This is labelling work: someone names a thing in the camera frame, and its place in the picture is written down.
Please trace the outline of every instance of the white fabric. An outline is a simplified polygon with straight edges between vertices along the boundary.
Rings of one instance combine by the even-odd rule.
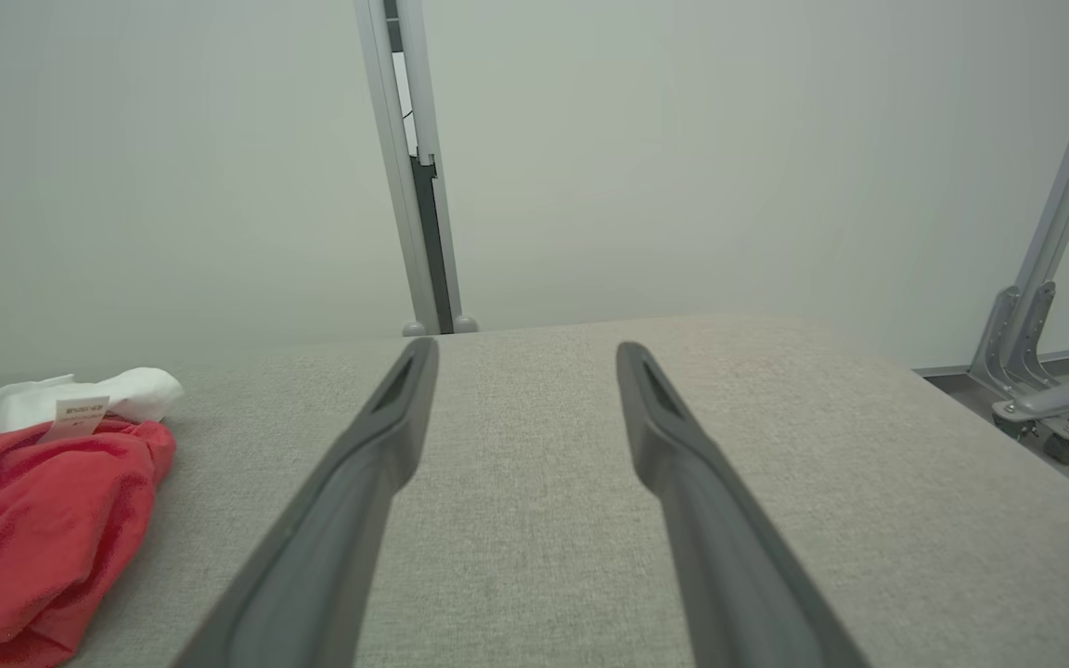
[[[55,418],[57,399],[109,398],[109,413],[130,422],[159,421],[175,399],[180,380],[161,369],[130,369],[100,384],[76,384],[73,375],[0,388],[0,434]]]

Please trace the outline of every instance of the red garment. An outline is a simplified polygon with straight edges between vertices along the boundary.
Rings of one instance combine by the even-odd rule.
[[[107,419],[92,436],[0,434],[0,665],[76,654],[89,618],[143,542],[175,439]]]

